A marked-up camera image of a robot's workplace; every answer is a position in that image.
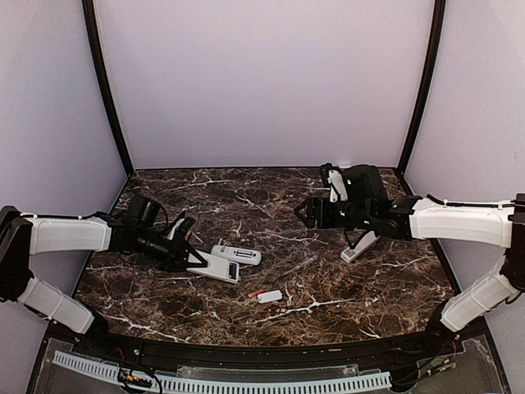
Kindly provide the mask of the white remote with compartment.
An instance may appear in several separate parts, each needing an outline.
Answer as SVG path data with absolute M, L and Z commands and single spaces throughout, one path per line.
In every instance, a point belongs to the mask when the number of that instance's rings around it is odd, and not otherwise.
M 258 266 L 262 261 L 262 253 L 259 250 L 236 248 L 227 245 L 214 245 L 211 254 L 251 266 Z

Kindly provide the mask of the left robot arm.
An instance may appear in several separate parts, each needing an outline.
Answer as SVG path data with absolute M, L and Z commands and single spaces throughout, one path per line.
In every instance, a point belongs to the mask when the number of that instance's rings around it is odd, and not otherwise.
M 127 208 L 115 214 L 53 216 L 2 207 L 1 300 L 20 303 L 84 335 L 84 345 L 98 358 L 110 357 L 116 341 L 103 330 L 105 319 L 34 274 L 30 260 L 41 254 L 136 253 L 154 259 L 165 271 L 206 268 L 208 261 L 187 239 L 193 219 L 181 214 L 157 231 L 153 226 L 161 209 L 142 195 L 133 196 Z

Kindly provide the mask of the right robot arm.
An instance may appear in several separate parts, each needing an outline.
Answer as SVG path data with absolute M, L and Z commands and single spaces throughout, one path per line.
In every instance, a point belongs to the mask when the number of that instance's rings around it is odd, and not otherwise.
M 455 202 L 432 195 L 390 199 L 379 169 L 360 164 L 319 169 L 326 197 L 294 208 L 308 228 L 363 230 L 403 241 L 446 240 L 493 245 L 503 253 L 469 287 L 439 305 L 418 339 L 424 355 L 438 355 L 473 320 L 524 292 L 524 195 L 497 202 Z

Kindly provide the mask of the white battery cover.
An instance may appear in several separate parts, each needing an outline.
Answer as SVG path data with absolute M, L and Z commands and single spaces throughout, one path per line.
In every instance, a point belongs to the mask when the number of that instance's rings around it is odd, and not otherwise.
M 257 300 L 259 304 L 271 303 L 274 301 L 279 301 L 283 297 L 280 290 L 275 291 L 265 291 L 257 295 Z

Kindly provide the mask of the blue purple battery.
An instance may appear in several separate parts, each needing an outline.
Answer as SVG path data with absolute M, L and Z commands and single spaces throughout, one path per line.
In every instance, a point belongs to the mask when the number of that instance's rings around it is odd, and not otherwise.
M 237 282 L 239 280 L 239 265 L 235 262 L 229 262 L 229 278 Z

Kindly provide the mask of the white remote with green buttons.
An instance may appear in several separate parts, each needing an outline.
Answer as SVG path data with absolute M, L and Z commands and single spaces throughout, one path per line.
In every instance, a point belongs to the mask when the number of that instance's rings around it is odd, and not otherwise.
M 229 262 L 234 262 L 229 259 L 222 257 L 217 257 L 212 254 L 204 253 L 199 251 L 199 254 L 207 260 L 208 266 L 204 268 L 187 268 L 186 270 L 190 273 L 195 273 L 205 277 L 210 277 L 212 279 L 217 279 L 220 281 L 236 284 L 239 282 L 232 281 L 229 278 Z

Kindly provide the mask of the clear handle screwdriver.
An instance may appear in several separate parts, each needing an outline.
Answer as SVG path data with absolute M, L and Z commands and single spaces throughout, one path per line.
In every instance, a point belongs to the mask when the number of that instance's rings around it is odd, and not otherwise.
M 295 271 L 297 271 L 297 270 L 299 270 L 299 269 L 301 269 L 301 268 L 303 268 L 303 267 L 306 267 L 306 266 L 308 266 L 308 265 L 311 264 L 311 263 L 317 262 L 317 260 L 318 260 L 318 256 L 317 256 L 317 255 L 314 255 L 314 256 L 312 256 L 312 257 L 309 257 L 308 259 L 304 260 L 302 263 L 299 263 L 298 265 L 296 265 L 296 266 L 293 267 L 292 269 L 289 269 L 289 270 L 287 270 L 286 272 L 280 274 L 280 275 L 278 276 L 278 278 L 285 277 L 285 276 L 287 276 L 288 274 L 293 273 L 293 272 L 295 272 Z

